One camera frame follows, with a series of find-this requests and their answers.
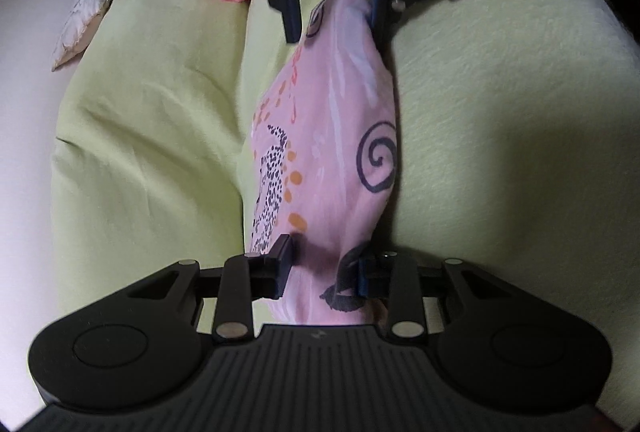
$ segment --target white surface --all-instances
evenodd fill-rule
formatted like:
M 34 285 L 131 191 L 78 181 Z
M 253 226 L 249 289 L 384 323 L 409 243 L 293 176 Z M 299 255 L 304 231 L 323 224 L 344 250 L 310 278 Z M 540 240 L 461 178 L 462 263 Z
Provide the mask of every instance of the white surface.
M 74 0 L 0 0 L 0 421 L 15 429 L 42 405 L 29 344 L 57 317 L 50 155 L 75 64 L 51 73 Z

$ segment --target black spiral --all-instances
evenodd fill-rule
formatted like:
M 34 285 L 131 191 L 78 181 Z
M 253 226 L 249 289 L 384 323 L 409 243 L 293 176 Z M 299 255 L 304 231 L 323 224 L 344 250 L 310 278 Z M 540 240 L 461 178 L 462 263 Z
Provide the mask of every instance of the black spiral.
M 383 158 L 380 156 L 379 158 L 374 158 L 374 151 L 379 146 L 385 146 L 391 152 L 391 159 L 393 160 L 393 166 L 391 169 L 391 173 L 387 176 L 383 181 L 378 183 L 377 185 L 372 185 L 367 181 L 367 178 L 364 175 L 364 171 L 362 170 L 362 158 L 364 156 L 364 147 L 367 144 L 367 138 L 371 135 L 371 133 L 376 130 L 381 125 L 388 125 L 394 131 L 396 130 L 396 126 L 391 122 L 377 122 L 371 127 L 369 127 L 368 131 L 364 133 L 362 139 L 360 140 L 360 144 L 358 145 L 358 153 L 356 155 L 356 168 L 358 170 L 358 177 L 360 178 L 360 182 L 364 185 L 364 187 L 374 194 L 378 192 L 382 192 L 383 190 L 387 190 L 391 188 L 394 184 L 394 180 L 396 179 L 396 165 L 398 163 L 398 148 L 396 147 L 396 142 L 387 136 L 383 136 L 381 138 L 376 138 L 371 141 L 369 144 L 369 163 L 374 167 L 380 167 L 383 163 Z

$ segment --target black ribbed surface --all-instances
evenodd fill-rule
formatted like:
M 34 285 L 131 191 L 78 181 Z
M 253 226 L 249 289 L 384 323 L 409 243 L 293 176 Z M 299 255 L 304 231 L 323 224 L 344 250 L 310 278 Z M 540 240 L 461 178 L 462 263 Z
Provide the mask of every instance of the black ribbed surface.
M 116 416 L 49 406 L 21 432 L 592 431 L 597 411 L 517 417 L 462 398 L 417 348 L 372 326 L 265 326 L 217 349 L 201 375 L 153 408 Z

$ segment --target orange dot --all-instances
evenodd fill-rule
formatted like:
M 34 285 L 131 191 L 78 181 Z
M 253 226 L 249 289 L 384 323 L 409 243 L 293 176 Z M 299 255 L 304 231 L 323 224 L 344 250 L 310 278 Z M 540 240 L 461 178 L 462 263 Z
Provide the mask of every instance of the orange dot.
M 289 224 L 300 232 L 306 232 L 306 221 L 300 214 L 289 214 Z
M 300 183 L 302 183 L 302 174 L 300 172 L 298 172 L 297 170 L 294 170 L 291 173 L 291 182 L 295 185 L 299 185 Z

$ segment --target stack of cushions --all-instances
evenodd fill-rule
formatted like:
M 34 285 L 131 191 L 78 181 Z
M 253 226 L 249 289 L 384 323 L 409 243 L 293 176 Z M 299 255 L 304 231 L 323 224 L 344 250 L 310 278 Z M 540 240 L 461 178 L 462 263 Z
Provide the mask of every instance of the stack of cushions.
M 301 0 L 304 18 L 318 2 Z M 376 239 L 477 262 L 593 322 L 614 351 L 600 406 L 631 425 L 637 45 L 604 0 L 436 0 L 408 19 L 389 55 L 401 166 Z M 58 120 L 64 311 L 180 258 L 242 252 L 252 115 L 292 51 L 266 0 L 113 1 Z

